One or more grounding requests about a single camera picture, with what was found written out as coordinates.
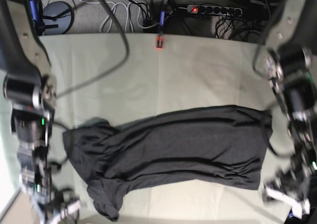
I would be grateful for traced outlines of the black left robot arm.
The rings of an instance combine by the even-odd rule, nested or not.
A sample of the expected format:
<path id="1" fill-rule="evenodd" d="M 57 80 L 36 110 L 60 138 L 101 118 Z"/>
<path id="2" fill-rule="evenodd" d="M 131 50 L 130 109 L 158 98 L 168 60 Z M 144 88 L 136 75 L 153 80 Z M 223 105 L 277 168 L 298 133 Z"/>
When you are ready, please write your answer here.
<path id="1" fill-rule="evenodd" d="M 281 0 L 268 19 L 253 58 L 253 71 L 269 81 L 288 120 L 294 153 L 290 166 L 264 184 L 266 201 L 305 201 L 317 162 L 317 86 L 310 68 L 317 54 L 317 0 Z"/>

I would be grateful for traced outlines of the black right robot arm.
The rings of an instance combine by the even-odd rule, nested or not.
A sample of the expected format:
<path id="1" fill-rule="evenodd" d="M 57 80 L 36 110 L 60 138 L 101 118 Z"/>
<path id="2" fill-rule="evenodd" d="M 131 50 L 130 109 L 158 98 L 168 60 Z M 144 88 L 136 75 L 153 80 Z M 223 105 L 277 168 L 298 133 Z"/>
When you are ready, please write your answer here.
<path id="1" fill-rule="evenodd" d="M 52 174 L 62 164 L 48 160 L 56 78 L 39 40 L 29 0 L 0 0 L 0 68 L 3 96 L 11 102 L 10 129 L 17 137 L 19 182 L 43 224 L 75 224 L 80 201 L 71 188 L 58 189 Z"/>

